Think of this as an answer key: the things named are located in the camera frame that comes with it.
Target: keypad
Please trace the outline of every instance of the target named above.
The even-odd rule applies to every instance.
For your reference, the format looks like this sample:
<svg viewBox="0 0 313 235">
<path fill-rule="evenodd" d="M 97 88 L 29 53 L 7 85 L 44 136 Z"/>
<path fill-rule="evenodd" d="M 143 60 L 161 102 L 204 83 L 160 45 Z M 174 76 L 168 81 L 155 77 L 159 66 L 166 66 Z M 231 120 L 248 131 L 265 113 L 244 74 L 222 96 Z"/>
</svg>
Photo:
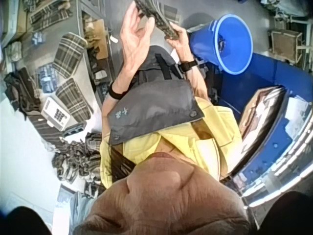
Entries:
<svg viewBox="0 0 313 235">
<path fill-rule="evenodd" d="M 62 121 L 62 118 L 64 118 L 65 114 L 62 113 L 59 109 L 57 109 L 57 112 L 55 113 L 54 115 L 54 118 L 58 121 L 58 122 L 61 122 Z"/>
</svg>

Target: black wristwatch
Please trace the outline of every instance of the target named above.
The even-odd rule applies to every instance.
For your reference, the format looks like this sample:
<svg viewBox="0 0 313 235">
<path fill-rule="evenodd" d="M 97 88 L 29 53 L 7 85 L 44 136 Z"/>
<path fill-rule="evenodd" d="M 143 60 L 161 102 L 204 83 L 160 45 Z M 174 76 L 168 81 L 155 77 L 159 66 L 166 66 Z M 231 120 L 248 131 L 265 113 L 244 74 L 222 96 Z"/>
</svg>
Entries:
<svg viewBox="0 0 313 235">
<path fill-rule="evenodd" d="M 179 65 L 179 69 L 181 72 L 188 72 L 189 70 L 192 69 L 192 67 L 197 66 L 198 63 L 197 61 L 192 61 L 192 62 L 182 62 L 181 65 Z"/>
</svg>

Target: shoulder strap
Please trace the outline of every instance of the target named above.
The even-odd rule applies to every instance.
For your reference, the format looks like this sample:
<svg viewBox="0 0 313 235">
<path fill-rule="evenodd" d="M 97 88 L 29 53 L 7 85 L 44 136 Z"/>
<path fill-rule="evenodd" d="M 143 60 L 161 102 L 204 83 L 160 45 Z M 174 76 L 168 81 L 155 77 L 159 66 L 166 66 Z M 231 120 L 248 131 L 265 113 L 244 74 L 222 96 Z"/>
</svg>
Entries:
<svg viewBox="0 0 313 235">
<path fill-rule="evenodd" d="M 156 54 L 156 60 L 159 63 L 162 73 L 164 75 L 164 79 L 165 80 L 172 80 L 172 76 L 170 73 L 170 68 L 169 66 L 166 64 L 166 61 L 163 59 L 161 54 Z"/>
</svg>

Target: yellow jacket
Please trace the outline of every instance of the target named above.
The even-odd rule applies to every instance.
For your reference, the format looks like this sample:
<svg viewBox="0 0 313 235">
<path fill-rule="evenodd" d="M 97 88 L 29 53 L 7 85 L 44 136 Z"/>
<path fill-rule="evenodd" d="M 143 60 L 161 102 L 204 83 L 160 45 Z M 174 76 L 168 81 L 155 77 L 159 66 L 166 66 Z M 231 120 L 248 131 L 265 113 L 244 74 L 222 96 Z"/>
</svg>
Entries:
<svg viewBox="0 0 313 235">
<path fill-rule="evenodd" d="M 163 137 L 216 180 L 230 173 L 240 161 L 242 149 L 241 134 L 232 110 L 213 106 L 211 102 L 199 97 L 196 97 L 196 101 L 204 113 L 203 121 L 211 139 L 200 140 L 191 124 L 184 123 L 127 141 L 123 144 L 123 155 L 138 164 L 155 152 Z M 110 134 L 105 136 L 100 145 L 100 175 L 106 188 L 112 185 L 109 137 Z"/>
</svg>

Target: blue plastic bin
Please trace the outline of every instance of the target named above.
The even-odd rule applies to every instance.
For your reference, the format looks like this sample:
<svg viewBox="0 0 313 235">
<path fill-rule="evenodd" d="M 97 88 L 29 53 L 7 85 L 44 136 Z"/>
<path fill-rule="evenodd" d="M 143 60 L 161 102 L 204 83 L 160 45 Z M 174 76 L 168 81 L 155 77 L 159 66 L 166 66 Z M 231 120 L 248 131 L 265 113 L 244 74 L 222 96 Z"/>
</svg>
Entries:
<svg viewBox="0 0 313 235">
<path fill-rule="evenodd" d="M 224 41 L 224 48 L 219 52 L 221 39 Z M 243 73 L 253 54 L 252 35 L 247 24 L 232 14 L 192 33 L 190 47 L 197 57 L 232 75 Z"/>
</svg>

